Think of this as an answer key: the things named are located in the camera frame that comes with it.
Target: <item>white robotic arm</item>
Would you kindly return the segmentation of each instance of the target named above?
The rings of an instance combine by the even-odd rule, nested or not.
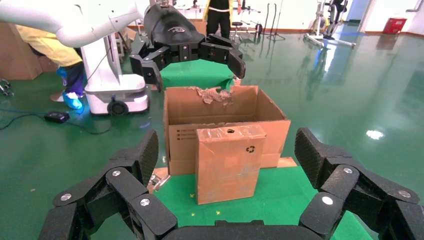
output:
[[[79,48],[144,19],[149,0],[0,0],[0,21],[56,34]]]

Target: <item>green mat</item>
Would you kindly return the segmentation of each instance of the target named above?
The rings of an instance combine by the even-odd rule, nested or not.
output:
[[[317,193],[301,167],[262,169],[254,197],[197,205],[195,176],[173,176],[155,195],[178,218],[178,226],[210,226],[215,220],[266,225],[297,225],[302,212]],[[372,238],[347,212],[332,240],[371,240]]]

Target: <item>person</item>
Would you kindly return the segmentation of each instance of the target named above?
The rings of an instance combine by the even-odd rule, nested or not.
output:
[[[60,43],[53,33],[21,25],[16,25],[16,29],[24,42],[59,65],[57,73],[65,86],[63,101],[71,109],[81,109],[83,104],[79,98],[83,96],[86,74],[77,51]]]
[[[242,4],[237,0],[237,13],[242,12]],[[203,19],[207,21],[206,34],[215,34],[221,27],[221,36],[230,39],[231,22],[233,17],[233,0],[208,0]]]

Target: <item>white robot body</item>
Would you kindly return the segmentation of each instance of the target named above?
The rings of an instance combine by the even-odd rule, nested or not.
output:
[[[149,108],[144,78],[122,74],[114,34],[81,49],[88,77],[85,94],[92,114],[120,115],[110,107],[114,102],[126,106],[124,114],[142,113]]]

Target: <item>wheel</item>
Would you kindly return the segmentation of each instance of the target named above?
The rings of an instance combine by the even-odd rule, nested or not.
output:
[[[125,104],[125,102],[116,101],[115,99],[113,99],[109,103],[109,105],[107,105],[107,112],[110,115],[119,116],[119,115],[127,114],[129,111],[128,111],[128,106]]]

